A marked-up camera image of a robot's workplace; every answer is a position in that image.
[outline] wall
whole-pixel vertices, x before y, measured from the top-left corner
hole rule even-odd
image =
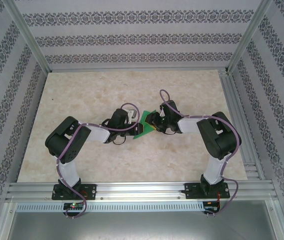
[[[260,0],[17,0],[53,70],[226,67]]]
[[[284,1],[267,10],[233,72],[265,175],[284,210]]]
[[[46,76],[0,1],[0,208],[23,159]]]

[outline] beige marble floor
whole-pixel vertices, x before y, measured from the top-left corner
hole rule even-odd
[[[50,73],[35,118],[18,182],[56,182],[55,158],[44,146],[47,136],[67,117],[100,124],[125,102],[158,110],[166,89],[180,112],[229,117],[220,79],[210,71],[115,71]],[[83,182],[196,181],[209,154],[196,133],[172,136],[153,131],[120,146],[86,142],[76,158]],[[225,176],[246,180],[238,152]]]

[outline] marble tile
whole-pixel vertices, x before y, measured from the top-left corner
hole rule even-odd
[[[56,182],[55,158],[44,145],[47,136],[67,117],[100,124],[123,103],[158,110],[159,90],[166,89],[180,112],[230,119],[216,70],[114,71],[50,73],[35,118],[18,182]],[[83,182],[197,181],[209,154],[196,133],[164,135],[153,131],[123,145],[86,142],[76,158]],[[246,180],[238,152],[225,176]]]

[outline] enclosure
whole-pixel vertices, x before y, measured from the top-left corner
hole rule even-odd
[[[185,192],[208,164],[202,138],[153,131],[84,144],[94,200],[66,219],[47,136],[125,102],[158,111],[160,89],[183,114],[224,112],[241,136],[225,170],[234,201],[202,214],[216,198]],[[0,239],[56,238],[284,239],[284,0],[0,0]]]

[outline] floor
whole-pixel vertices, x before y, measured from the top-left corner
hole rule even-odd
[[[50,73],[35,118],[18,182],[56,182],[55,158],[44,146],[48,135],[67,117],[100,124],[123,103],[140,111],[159,110],[159,90],[166,89],[180,112],[230,119],[216,70],[114,71]],[[197,181],[209,154],[196,133],[172,136],[153,131],[123,145],[86,142],[76,158],[83,182]],[[238,152],[225,176],[246,180]]]

